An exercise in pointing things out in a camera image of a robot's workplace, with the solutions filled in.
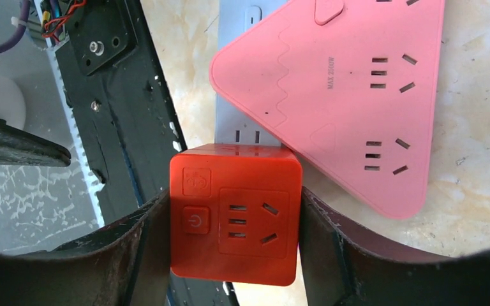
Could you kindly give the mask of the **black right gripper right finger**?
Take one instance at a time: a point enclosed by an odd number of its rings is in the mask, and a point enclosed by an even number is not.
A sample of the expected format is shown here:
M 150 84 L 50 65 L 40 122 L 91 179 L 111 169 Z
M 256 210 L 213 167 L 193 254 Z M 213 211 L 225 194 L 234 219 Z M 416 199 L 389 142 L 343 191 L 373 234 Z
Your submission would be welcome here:
M 310 305 L 490 305 L 490 250 L 450 258 L 383 237 L 302 190 Z

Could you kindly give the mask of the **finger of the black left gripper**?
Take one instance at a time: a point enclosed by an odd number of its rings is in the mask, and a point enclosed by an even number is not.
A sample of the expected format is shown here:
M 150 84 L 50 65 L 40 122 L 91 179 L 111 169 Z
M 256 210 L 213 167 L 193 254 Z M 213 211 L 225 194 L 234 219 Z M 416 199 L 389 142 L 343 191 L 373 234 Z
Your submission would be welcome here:
M 70 163 L 67 148 L 0 119 L 0 165 L 67 167 Z

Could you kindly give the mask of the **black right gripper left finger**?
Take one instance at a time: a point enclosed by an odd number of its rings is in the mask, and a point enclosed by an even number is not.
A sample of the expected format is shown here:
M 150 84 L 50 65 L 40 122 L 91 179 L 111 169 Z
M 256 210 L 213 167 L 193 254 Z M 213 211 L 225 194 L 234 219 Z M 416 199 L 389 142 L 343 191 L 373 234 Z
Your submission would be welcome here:
M 0 254 L 0 305 L 164 305 L 170 198 L 52 251 Z

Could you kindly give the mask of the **red cube socket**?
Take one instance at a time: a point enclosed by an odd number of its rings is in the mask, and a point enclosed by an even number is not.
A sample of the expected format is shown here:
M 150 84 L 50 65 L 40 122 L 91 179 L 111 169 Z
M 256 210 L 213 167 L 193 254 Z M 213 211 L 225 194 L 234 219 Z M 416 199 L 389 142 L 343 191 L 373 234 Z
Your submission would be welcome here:
M 180 277 L 294 282 L 302 166 L 286 148 L 207 144 L 169 164 L 171 270 Z

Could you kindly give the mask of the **pink triangular power strip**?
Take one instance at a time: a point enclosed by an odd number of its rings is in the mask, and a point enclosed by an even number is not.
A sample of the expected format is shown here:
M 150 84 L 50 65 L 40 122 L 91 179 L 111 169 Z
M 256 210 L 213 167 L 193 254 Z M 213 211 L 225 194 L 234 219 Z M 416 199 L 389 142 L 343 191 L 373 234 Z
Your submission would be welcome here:
M 445 3 L 289 1 L 216 53 L 212 88 L 361 202 L 407 219 L 426 201 Z

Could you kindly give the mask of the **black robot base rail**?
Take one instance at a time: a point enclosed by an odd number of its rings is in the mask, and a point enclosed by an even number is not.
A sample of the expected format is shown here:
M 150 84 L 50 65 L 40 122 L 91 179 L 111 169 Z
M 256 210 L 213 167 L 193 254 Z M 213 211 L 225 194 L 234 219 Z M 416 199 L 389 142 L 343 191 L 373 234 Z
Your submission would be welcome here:
M 56 53 L 96 193 L 103 234 L 131 247 L 122 305 L 237 305 L 233 286 L 175 276 L 170 263 L 169 163 L 186 149 L 139 1 L 67 1 Z

